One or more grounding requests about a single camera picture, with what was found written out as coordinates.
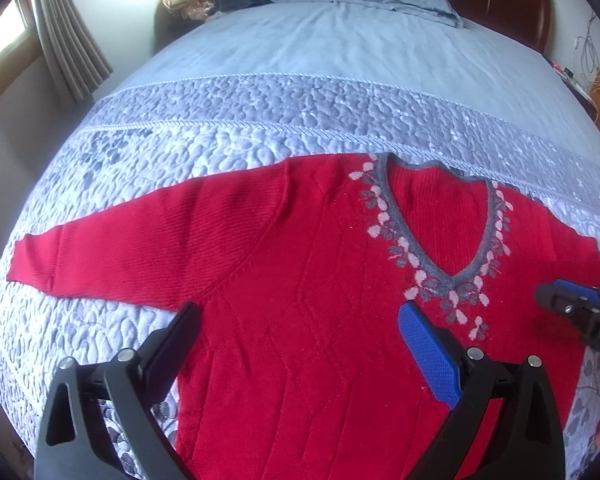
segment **red sweater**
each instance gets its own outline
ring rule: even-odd
[[[448,413],[398,332],[406,298],[493,359],[539,355],[564,424],[584,348],[534,303],[556,278],[600,286],[593,238],[509,187],[390,155],[188,180],[25,236],[8,274],[53,296],[202,306],[176,448],[204,480],[403,478]]]

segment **white wall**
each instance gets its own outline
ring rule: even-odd
[[[22,205],[71,128],[43,58],[0,97],[0,255]],[[0,406],[0,452],[22,473],[18,442]]]
[[[109,79],[94,93],[96,100],[113,91],[155,53],[155,15],[160,1],[74,0],[113,68]]]
[[[569,68],[577,81],[585,88],[595,78],[595,74],[582,73],[580,54],[583,41],[575,52],[575,41],[587,33],[587,23],[591,17],[591,6],[586,0],[552,0],[552,23],[545,55],[562,67]],[[595,19],[591,25],[591,37],[600,59],[600,20]]]

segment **curtain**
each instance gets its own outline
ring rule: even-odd
[[[112,69],[72,0],[32,0],[49,72],[65,106],[89,97]]]

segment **sweater cuff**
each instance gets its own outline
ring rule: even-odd
[[[25,283],[53,294],[61,229],[58,226],[45,235],[25,235],[17,241],[7,281]]]

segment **window frame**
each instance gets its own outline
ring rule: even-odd
[[[0,96],[42,54],[31,0],[16,0],[16,4],[26,29],[0,53]]]

